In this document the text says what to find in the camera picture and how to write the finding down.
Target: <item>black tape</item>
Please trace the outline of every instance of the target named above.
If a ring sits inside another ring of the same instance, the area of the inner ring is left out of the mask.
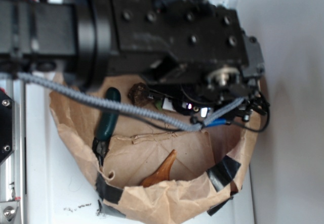
[[[207,170],[209,179],[217,192],[232,182],[240,166],[239,162],[236,162],[229,156],[225,156],[221,162]]]
[[[100,173],[98,173],[96,187],[101,199],[105,199],[114,204],[118,204],[123,194],[122,189],[108,185]]]
[[[113,208],[109,205],[105,205],[100,200],[98,200],[98,204],[99,204],[99,212],[100,213],[104,213],[107,215],[112,215],[112,216],[116,216],[116,217],[120,217],[120,218],[126,218],[125,214],[121,213],[119,210],[116,210],[115,208]]]
[[[221,208],[223,208],[223,206],[229,201],[234,199],[233,195],[236,195],[237,192],[231,192],[231,198],[229,198],[228,200],[225,200],[223,203],[220,203],[218,205],[215,205],[213,207],[211,207],[208,211],[207,214],[210,216],[213,216],[216,212],[218,212]]]

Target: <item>green pliers handle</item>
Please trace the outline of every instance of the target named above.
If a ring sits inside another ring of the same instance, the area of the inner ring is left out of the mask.
[[[114,87],[110,87],[105,95],[106,99],[120,102],[120,92]],[[103,159],[108,153],[109,141],[115,130],[118,114],[103,112],[96,130],[92,144],[92,150],[96,154],[99,164],[102,166]]]

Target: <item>crumpled paper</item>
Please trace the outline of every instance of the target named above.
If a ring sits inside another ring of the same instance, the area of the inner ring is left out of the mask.
[[[62,77],[56,76],[55,80],[62,81]],[[139,82],[143,81],[138,76],[109,77],[93,95],[103,97],[105,91],[113,86],[120,91],[122,102],[131,103],[127,93],[133,84]],[[108,184],[124,188],[118,204],[106,200],[104,203],[129,219],[147,224],[182,223],[229,199],[231,192],[238,192],[242,188],[257,139],[256,133],[236,126],[213,127],[196,133],[165,133],[120,116],[104,166],[99,168],[91,147],[101,113],[55,92],[50,93],[50,98],[58,133],[80,170],[94,188],[98,172]],[[157,111],[152,104],[145,108]],[[189,122],[186,116],[167,111],[163,113]],[[247,126],[258,128],[259,115],[253,114]],[[171,170],[172,180],[149,188],[137,186],[159,167],[173,149],[177,150],[178,155]],[[234,180],[217,192],[205,171],[225,155],[241,163],[241,167]]]

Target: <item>screw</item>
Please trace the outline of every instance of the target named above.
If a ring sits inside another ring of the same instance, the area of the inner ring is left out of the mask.
[[[125,21],[129,22],[132,19],[132,12],[129,10],[124,10],[121,16]]]
[[[228,17],[228,16],[225,16],[223,21],[224,21],[225,25],[231,25],[232,24],[232,19],[230,17]]]
[[[4,209],[5,218],[12,219],[15,215],[16,215],[16,210],[13,207],[8,206]]]
[[[189,41],[190,41],[191,44],[196,44],[197,43],[197,37],[192,35],[192,36],[190,36]]]
[[[229,39],[228,39],[228,43],[230,46],[232,47],[235,47],[237,45],[237,40],[234,36],[231,36]]]
[[[192,22],[194,20],[194,14],[193,13],[187,13],[186,15],[186,19],[189,21],[189,22]]]
[[[5,150],[6,152],[10,151],[10,146],[4,146],[4,150]]]
[[[8,99],[3,100],[2,105],[5,107],[9,107],[11,105],[10,100],[8,100]]]
[[[156,21],[156,14],[154,12],[148,12],[146,15],[146,19],[149,22],[154,23]]]
[[[250,37],[249,40],[250,40],[251,43],[256,43],[256,42],[257,42],[257,38],[255,38],[255,37],[253,37],[253,36]]]

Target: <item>black metal bracket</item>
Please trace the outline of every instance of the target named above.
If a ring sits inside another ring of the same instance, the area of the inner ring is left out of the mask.
[[[0,165],[14,151],[13,103],[14,101],[0,90]]]

